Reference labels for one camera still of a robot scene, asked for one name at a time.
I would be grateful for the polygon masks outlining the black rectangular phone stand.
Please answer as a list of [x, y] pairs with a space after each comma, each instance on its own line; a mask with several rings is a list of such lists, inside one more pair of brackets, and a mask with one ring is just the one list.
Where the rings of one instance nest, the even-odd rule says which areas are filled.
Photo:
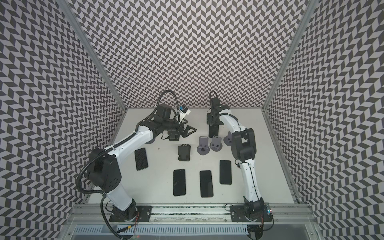
[[178, 142], [180, 140], [180, 134], [178, 132], [168, 132], [167, 139], [171, 142]]

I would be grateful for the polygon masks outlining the grey round stand far right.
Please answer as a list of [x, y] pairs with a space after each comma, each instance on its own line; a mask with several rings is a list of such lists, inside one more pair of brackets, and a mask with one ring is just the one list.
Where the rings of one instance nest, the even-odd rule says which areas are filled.
[[224, 137], [224, 143], [226, 146], [231, 146], [232, 145], [232, 133], [228, 132], [227, 136]]

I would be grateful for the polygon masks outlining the aluminium front rail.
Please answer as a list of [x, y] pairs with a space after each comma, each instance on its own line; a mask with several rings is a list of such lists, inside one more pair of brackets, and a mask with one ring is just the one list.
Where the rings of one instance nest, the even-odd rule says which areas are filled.
[[306, 204], [266, 204], [272, 222], [232, 222], [230, 206], [236, 204], [138, 204], [152, 206], [149, 222], [144, 224], [315, 224], [316, 218]]

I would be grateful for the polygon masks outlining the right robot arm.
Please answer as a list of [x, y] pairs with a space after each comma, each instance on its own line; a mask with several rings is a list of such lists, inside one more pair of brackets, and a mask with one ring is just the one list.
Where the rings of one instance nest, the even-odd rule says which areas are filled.
[[209, 137], [213, 142], [219, 137], [219, 126], [225, 126], [231, 133], [231, 151], [242, 171], [245, 184], [244, 212], [250, 221], [261, 217], [265, 210], [255, 173], [255, 157], [257, 153], [255, 132], [240, 124], [228, 105], [221, 104], [218, 97], [210, 97], [210, 110], [207, 114]]

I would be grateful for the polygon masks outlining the grey round stand centre-right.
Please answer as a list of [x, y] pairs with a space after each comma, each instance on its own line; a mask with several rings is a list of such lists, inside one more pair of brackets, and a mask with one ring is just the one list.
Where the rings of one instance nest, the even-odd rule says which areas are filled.
[[214, 152], [219, 152], [223, 147], [222, 138], [218, 136], [213, 136], [210, 143], [210, 149]]

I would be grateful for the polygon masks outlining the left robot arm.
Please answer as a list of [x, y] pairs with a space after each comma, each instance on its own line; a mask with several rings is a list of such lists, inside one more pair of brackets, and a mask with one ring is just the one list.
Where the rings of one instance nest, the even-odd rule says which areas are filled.
[[[141, 146], [152, 142], [163, 132], [168, 132], [172, 141], [180, 137], [186, 138], [196, 132], [185, 119], [190, 109], [179, 106], [177, 109], [160, 104], [144, 120], [138, 123], [132, 134], [105, 149], [94, 149], [90, 160], [77, 179], [80, 192], [86, 194], [99, 193], [105, 195], [113, 203], [114, 208], [127, 220], [136, 214], [136, 203], [121, 183], [122, 165], [129, 155], [139, 150]], [[86, 191], [80, 186], [82, 178], [90, 180], [99, 190]]]

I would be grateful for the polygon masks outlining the black folding phone stand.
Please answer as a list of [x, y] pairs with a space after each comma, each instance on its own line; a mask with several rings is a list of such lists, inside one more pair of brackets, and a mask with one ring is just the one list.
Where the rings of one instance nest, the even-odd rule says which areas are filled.
[[191, 146], [182, 144], [178, 146], [178, 160], [180, 162], [189, 162], [191, 157]]

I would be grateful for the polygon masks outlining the grey round-base phone stand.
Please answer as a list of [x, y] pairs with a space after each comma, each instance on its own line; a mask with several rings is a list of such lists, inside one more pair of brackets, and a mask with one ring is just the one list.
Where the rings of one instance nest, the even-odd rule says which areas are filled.
[[148, 141], [148, 142], [146, 142], [146, 144], [152, 144], [152, 143], [154, 143], [155, 142], [155, 140], [156, 140], [156, 138], [152, 138], [150, 141]]

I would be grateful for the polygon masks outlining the white ribbed vent strip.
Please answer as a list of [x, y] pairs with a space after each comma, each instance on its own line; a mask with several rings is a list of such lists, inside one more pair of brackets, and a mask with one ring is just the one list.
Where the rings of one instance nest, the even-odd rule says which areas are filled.
[[[146, 236], [193, 236], [193, 235], [246, 235], [248, 229], [242, 225], [141, 225], [127, 229], [124, 225], [117, 226], [123, 230], [120, 235], [146, 235]], [[110, 230], [101, 225], [78, 225], [75, 235], [108, 235]]]

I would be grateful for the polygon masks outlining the black phone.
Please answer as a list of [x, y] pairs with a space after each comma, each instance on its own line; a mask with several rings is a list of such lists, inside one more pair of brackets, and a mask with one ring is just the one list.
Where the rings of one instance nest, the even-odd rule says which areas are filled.
[[134, 154], [137, 171], [141, 171], [149, 167], [147, 152], [145, 148], [135, 150]]
[[209, 138], [213, 138], [214, 136], [219, 136], [219, 125], [209, 125]]
[[220, 160], [220, 184], [232, 184], [232, 163], [228, 160]]
[[211, 198], [214, 196], [211, 171], [200, 171], [200, 190], [202, 198]]
[[185, 169], [174, 170], [174, 188], [175, 197], [186, 195], [186, 171]]

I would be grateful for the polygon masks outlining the grey round stand centre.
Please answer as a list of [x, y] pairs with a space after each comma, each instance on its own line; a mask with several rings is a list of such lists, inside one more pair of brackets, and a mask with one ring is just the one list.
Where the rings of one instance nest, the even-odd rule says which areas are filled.
[[209, 137], [203, 137], [203, 136], [199, 137], [197, 152], [201, 156], [205, 156], [210, 152]]

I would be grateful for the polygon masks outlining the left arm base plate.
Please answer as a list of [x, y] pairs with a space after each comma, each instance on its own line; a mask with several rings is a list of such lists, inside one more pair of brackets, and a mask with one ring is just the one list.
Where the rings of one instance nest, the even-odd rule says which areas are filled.
[[122, 211], [113, 206], [109, 221], [113, 223], [149, 222], [152, 209], [152, 206], [134, 206]]

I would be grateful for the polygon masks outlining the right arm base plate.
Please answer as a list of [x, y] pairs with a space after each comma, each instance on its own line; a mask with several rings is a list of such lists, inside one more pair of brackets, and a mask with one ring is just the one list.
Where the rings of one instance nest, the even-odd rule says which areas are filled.
[[247, 217], [244, 206], [230, 206], [230, 216], [232, 222], [272, 222], [272, 211], [265, 206], [262, 213], [257, 213], [253, 217]]

